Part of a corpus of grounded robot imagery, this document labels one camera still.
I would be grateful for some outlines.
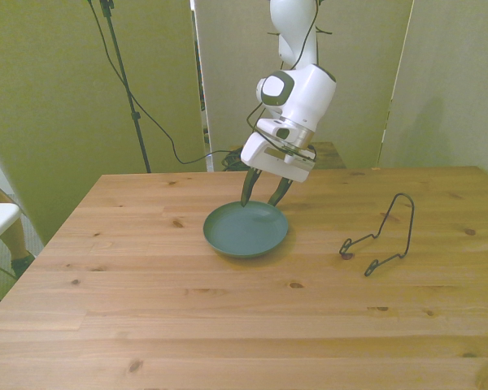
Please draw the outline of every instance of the green plate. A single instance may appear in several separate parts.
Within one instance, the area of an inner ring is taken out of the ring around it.
[[[217,251],[237,258],[253,258],[279,245],[287,234],[287,219],[275,206],[239,201],[214,210],[204,221],[204,236]]]

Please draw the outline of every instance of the black pole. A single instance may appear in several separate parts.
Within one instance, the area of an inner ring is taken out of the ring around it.
[[[141,128],[139,127],[139,119],[141,118],[141,114],[139,114],[133,106],[132,94],[130,93],[130,88],[129,88],[129,81],[127,80],[127,75],[124,72],[123,60],[121,59],[120,48],[117,45],[117,39],[115,39],[115,33],[114,33],[114,26],[112,25],[112,20],[111,20],[112,13],[110,9],[114,8],[114,2],[112,0],[99,0],[99,2],[101,3],[103,16],[107,18],[108,28],[111,30],[112,42],[114,43],[115,54],[117,55],[118,63],[120,63],[120,71],[123,77],[123,84],[127,91],[127,97],[129,98],[130,110],[132,111],[133,124],[136,127],[137,138],[139,139],[139,145],[141,146],[141,153],[143,154],[143,159],[145,160],[146,173],[150,173],[150,164],[148,163],[148,157],[146,156],[145,143],[143,142],[143,135],[141,133]]]

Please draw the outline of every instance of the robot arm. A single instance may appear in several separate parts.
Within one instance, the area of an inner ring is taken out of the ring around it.
[[[275,206],[293,180],[303,182],[315,165],[315,154],[307,147],[336,89],[334,77],[316,64],[317,7],[318,0],[270,2],[280,33],[279,55],[295,69],[275,71],[257,85],[258,100],[278,118],[260,119],[242,150],[241,160],[251,168],[242,189],[243,206],[262,171],[282,176],[269,201]]]

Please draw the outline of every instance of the wood grain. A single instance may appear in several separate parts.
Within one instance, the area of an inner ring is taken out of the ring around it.
[[[488,390],[488,176],[475,167],[313,171],[262,258],[203,222],[245,172],[106,175],[0,303],[0,389]],[[263,174],[252,199],[278,178]],[[370,262],[409,255],[366,278]]]

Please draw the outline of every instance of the wall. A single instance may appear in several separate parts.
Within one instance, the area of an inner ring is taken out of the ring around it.
[[[189,1],[115,0],[112,14],[134,95],[183,159],[201,157]],[[206,169],[175,162],[160,130],[141,124],[153,171]],[[0,166],[45,242],[101,174],[145,171],[124,86],[86,1],[0,0]]]
[[[488,0],[415,2],[380,163],[488,171]]]
[[[377,163],[412,0],[326,0],[316,25],[320,65],[338,87],[314,141],[332,141],[348,167]],[[279,68],[265,0],[196,0],[198,39],[214,150],[242,145],[260,78]],[[221,156],[216,168],[221,169]]]

